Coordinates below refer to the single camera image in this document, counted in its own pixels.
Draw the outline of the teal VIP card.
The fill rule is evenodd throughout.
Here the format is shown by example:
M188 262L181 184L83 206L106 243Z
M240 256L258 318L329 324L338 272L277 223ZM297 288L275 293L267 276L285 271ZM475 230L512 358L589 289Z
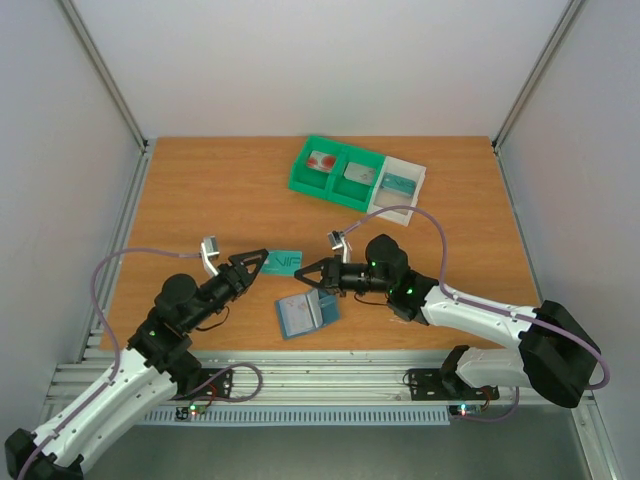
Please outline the teal VIP card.
M301 267L303 254L297 250L270 250L261 269L265 275L293 277Z

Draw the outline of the blue card holder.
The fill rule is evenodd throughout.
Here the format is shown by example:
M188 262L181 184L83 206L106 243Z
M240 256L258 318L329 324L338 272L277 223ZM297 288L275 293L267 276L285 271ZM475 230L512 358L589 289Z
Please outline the blue card holder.
M341 318L337 297L318 289L276 301L275 311L285 340L314 333Z

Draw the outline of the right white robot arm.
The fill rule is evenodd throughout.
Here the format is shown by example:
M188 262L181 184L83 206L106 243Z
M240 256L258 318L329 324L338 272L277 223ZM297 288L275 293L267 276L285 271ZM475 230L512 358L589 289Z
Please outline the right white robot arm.
M387 306L408 322L446 327L500 345L489 352L454 348L440 370L444 390L463 396L473 388L531 388L547 401L576 407L597 364L599 347L561 304L509 306L450 292L441 281L413 270L395 240L379 235L362 263L346 255L298 269L296 280L330 294L383 293Z

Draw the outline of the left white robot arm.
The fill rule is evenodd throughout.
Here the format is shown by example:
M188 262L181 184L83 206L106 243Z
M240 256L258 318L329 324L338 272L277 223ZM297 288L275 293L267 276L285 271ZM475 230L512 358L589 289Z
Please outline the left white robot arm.
M268 258L265 249L232 255L214 265L209 240L201 258L209 278L169 277L146 319L115 351L113 363L62 412L29 431L17 429L5 441L13 479L81 479L109 446L148 412L170 400L193 400L223 370L207 375L190 353L190 334L245 294Z

